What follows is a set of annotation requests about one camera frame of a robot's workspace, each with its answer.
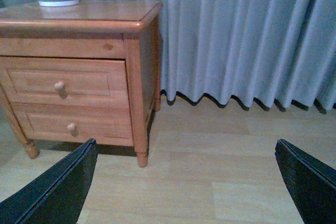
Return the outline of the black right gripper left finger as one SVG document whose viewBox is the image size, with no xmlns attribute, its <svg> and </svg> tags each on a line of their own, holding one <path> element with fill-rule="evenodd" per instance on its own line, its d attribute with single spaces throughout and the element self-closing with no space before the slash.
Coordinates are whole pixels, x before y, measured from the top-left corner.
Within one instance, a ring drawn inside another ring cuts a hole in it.
<svg viewBox="0 0 336 224">
<path fill-rule="evenodd" d="M 1 202 L 1 223 L 77 223 L 98 151 L 91 138 Z"/>
</svg>

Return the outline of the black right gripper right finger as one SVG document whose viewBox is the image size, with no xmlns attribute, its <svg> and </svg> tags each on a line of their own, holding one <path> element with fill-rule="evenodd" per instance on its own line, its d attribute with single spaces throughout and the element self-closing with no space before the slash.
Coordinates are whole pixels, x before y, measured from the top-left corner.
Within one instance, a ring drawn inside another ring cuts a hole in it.
<svg viewBox="0 0 336 224">
<path fill-rule="evenodd" d="M 335 169 L 280 139 L 275 157 L 304 223 L 335 223 Z"/>
</svg>

